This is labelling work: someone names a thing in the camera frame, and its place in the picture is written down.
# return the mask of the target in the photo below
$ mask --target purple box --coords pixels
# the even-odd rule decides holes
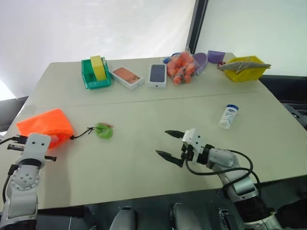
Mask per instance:
[[[209,50],[208,51],[208,61],[211,63],[222,62],[224,59],[224,55],[225,55],[224,52]]]

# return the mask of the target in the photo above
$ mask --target purple object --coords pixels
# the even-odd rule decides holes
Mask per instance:
[[[197,53],[193,55],[194,59],[199,64],[198,68],[196,69],[196,73],[200,74],[206,68],[208,61],[207,55],[205,53]]]
[[[225,55],[224,52],[209,50],[208,51],[208,61],[211,63],[222,62],[224,59],[224,55]]]

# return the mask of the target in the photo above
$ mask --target white tube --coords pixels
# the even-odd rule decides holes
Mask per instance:
[[[228,104],[225,108],[223,116],[219,122],[219,126],[229,129],[232,121],[234,120],[239,108],[234,104]]]

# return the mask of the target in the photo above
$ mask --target white backdrop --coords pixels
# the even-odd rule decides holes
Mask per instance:
[[[93,55],[170,55],[186,46],[194,4],[195,0],[1,1],[0,80],[16,97],[28,96],[50,62]]]
[[[307,76],[307,0],[209,0],[197,52],[256,55],[265,74]]]

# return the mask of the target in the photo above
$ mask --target blue cap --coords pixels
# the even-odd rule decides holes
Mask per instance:
[[[235,108],[236,110],[239,110],[239,107],[234,104],[228,104],[226,107]]]

